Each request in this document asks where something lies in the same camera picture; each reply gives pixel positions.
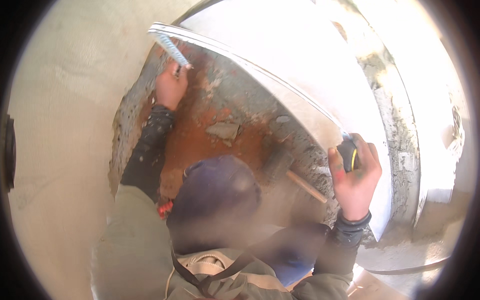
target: black strap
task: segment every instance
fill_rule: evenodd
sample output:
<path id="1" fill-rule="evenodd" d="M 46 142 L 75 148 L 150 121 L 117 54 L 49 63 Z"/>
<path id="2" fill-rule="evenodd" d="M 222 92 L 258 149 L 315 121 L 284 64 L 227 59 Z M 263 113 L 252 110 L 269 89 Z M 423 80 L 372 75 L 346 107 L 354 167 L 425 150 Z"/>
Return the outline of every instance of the black strap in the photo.
<path id="1" fill-rule="evenodd" d="M 199 281 L 195 275 L 193 275 L 186 267 L 184 267 L 175 256 L 173 251 L 173 247 L 170 248 L 170 252 L 172 254 L 172 261 L 173 267 L 175 270 L 188 282 L 193 284 L 197 287 L 197 289 L 202 293 L 202 295 L 206 298 L 214 298 L 212 295 L 208 293 L 208 288 L 213 281 L 221 280 L 224 278 L 228 278 L 230 276 L 235 275 L 236 273 L 240 272 L 243 268 L 245 268 L 249 263 L 253 262 L 253 256 L 248 253 L 242 253 L 228 268 L 223 270 L 222 272 L 215 274 L 213 276 L 207 276 L 202 281 Z"/>

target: hammer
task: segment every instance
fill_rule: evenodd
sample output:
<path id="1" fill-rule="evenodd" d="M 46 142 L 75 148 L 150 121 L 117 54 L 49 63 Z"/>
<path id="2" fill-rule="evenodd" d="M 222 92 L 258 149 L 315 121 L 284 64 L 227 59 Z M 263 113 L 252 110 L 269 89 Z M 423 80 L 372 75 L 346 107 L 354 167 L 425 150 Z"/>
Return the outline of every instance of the hammer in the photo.
<path id="1" fill-rule="evenodd" d="M 307 193 L 320 202 L 326 203 L 327 199 L 325 196 L 290 170 L 290 166 L 294 160 L 293 156 L 287 150 L 279 147 L 274 150 L 272 155 L 268 158 L 267 163 L 263 167 L 263 171 L 272 180 L 277 180 L 286 174 L 288 178 L 301 186 Z"/>

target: hammer head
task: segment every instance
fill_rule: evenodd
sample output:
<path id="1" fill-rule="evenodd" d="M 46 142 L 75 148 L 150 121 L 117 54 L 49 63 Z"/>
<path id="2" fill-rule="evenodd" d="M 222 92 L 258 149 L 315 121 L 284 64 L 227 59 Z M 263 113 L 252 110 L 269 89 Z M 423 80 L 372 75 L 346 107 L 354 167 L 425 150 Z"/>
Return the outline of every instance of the hammer head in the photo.
<path id="1" fill-rule="evenodd" d="M 285 176 L 293 161 L 293 156 L 286 149 L 278 147 L 272 152 L 262 170 L 270 179 L 277 180 Z"/>

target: black sleeve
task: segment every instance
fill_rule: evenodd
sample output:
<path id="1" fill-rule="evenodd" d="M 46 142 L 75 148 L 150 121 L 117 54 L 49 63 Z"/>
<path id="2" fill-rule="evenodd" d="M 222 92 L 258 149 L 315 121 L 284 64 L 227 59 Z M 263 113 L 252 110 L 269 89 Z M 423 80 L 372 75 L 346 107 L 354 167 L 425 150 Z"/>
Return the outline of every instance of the black sleeve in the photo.
<path id="1" fill-rule="evenodd" d="M 160 173 L 165 163 L 167 133 L 172 129 L 174 119 L 175 113 L 164 106 L 152 108 L 120 181 L 123 185 L 138 187 L 154 203 L 158 199 Z"/>
<path id="2" fill-rule="evenodd" d="M 317 258 L 313 274 L 329 273 L 346 275 L 352 272 L 357 250 L 360 246 L 363 230 L 372 215 L 370 211 L 360 221 L 350 222 L 338 212 L 332 231 L 329 233 L 325 249 Z"/>

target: wooden hammer handle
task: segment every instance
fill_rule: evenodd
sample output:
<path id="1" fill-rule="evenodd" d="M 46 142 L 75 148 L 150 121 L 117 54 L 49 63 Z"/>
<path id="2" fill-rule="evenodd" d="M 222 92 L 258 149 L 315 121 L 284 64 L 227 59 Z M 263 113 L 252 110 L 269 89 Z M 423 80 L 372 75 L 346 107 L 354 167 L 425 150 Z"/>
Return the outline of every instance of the wooden hammer handle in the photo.
<path id="1" fill-rule="evenodd" d="M 290 178 L 293 182 L 297 183 L 299 186 L 301 186 L 304 190 L 307 191 L 310 195 L 315 197 L 317 200 L 319 200 L 322 203 L 327 203 L 327 199 L 325 196 L 323 196 L 319 191 L 317 191 L 313 186 L 309 185 L 308 182 L 300 178 L 297 174 L 293 173 L 292 171 L 288 170 L 287 171 L 287 176 Z"/>

